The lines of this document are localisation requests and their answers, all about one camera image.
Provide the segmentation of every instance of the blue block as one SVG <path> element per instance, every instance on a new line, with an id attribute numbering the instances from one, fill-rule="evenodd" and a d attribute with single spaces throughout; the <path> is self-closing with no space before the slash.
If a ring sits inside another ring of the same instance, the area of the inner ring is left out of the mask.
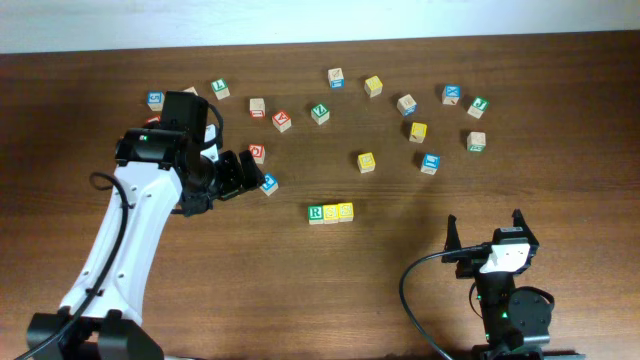
<path id="1" fill-rule="evenodd" d="M 404 114 L 403 114 L 403 115 L 404 115 L 404 116 L 407 116 L 407 115 L 411 115 L 411 114 L 413 114 L 414 112 L 416 112 L 416 108 L 417 108 L 417 106 L 418 106 L 418 105 L 413 105 L 412 107 L 408 108 L 407 110 L 405 110 L 405 112 L 404 112 Z"/>
<path id="2" fill-rule="evenodd" d="M 422 165 L 431 169 L 438 170 L 438 166 L 440 166 L 440 156 L 426 154 L 424 156 L 424 160 L 422 160 Z"/>
<path id="3" fill-rule="evenodd" d="M 331 88 L 344 87 L 344 79 L 331 81 Z"/>
<path id="4" fill-rule="evenodd" d="M 271 174 L 266 174 L 264 176 L 264 185 L 262 185 L 262 190 L 264 191 L 269 191 L 271 190 L 272 187 L 276 186 L 278 184 L 278 181 L 276 180 L 275 177 L 273 177 L 273 175 Z"/>
<path id="5" fill-rule="evenodd" d="M 460 86 L 447 85 L 444 88 L 444 93 L 447 97 L 460 97 Z"/>
<path id="6" fill-rule="evenodd" d="M 147 95 L 147 104 L 161 104 L 162 96 L 161 91 L 150 91 L 149 95 Z"/>

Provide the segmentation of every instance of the wood grain surface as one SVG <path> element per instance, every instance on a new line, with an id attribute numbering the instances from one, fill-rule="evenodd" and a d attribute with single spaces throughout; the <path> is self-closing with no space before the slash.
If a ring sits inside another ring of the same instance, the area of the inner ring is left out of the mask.
<path id="1" fill-rule="evenodd" d="M 266 146 L 280 189 L 255 191 L 166 224 L 143 328 L 167 353 L 233 359 L 431 355 L 397 293 L 404 268 L 443 248 L 447 215 L 464 245 L 522 212 L 541 248 L 516 281 L 557 301 L 549 350 L 591 359 L 640 352 L 640 36 L 638 32 L 0 56 L 0 356 L 26 349 L 35 312 L 55 312 L 91 249 L 117 139 L 154 115 L 153 89 L 197 91 L 227 120 L 225 148 Z M 327 69 L 346 86 L 331 91 Z M 369 99 L 367 77 L 384 83 Z M 231 97 L 215 100 L 224 77 Z M 462 86 L 459 106 L 442 86 Z M 397 99 L 418 110 L 403 120 Z M 472 97 L 491 102 L 481 120 Z M 264 97 L 293 127 L 251 119 Z M 322 102 L 331 119 L 310 117 Z M 429 126 L 423 144 L 410 121 Z M 469 153 L 471 130 L 487 133 Z M 361 175 L 360 152 L 376 169 Z M 435 176 L 420 173 L 440 155 Z M 352 201 L 355 221 L 310 226 L 308 205 Z M 485 343 L 454 266 L 419 268 L 407 296 L 451 351 Z"/>

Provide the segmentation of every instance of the white wall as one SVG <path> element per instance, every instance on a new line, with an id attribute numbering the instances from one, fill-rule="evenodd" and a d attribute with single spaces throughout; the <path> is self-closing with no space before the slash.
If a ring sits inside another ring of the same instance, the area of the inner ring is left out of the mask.
<path id="1" fill-rule="evenodd" d="M 640 28 L 638 0 L 1 0 L 0 52 Z"/>

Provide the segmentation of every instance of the yellow block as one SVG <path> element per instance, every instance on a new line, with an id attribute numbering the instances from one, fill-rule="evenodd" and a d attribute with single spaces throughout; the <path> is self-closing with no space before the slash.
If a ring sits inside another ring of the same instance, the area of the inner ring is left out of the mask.
<path id="1" fill-rule="evenodd" d="M 341 222 L 353 220 L 353 203 L 338 204 L 338 209 Z"/>
<path id="2" fill-rule="evenodd" d="M 427 124 L 413 123 L 411 125 L 411 135 L 415 137 L 427 136 Z"/>
<path id="3" fill-rule="evenodd" d="M 332 224 L 340 221 L 340 212 L 338 205 L 323 205 L 322 213 L 324 215 L 324 223 Z"/>
<path id="4" fill-rule="evenodd" d="M 369 169 L 376 166 L 376 161 L 373 159 L 373 153 L 358 155 L 358 163 L 360 163 L 360 168 L 362 169 Z"/>
<path id="5" fill-rule="evenodd" d="M 365 83 L 369 87 L 369 90 L 375 90 L 382 87 L 382 81 L 380 81 L 380 78 L 377 76 L 365 80 Z"/>

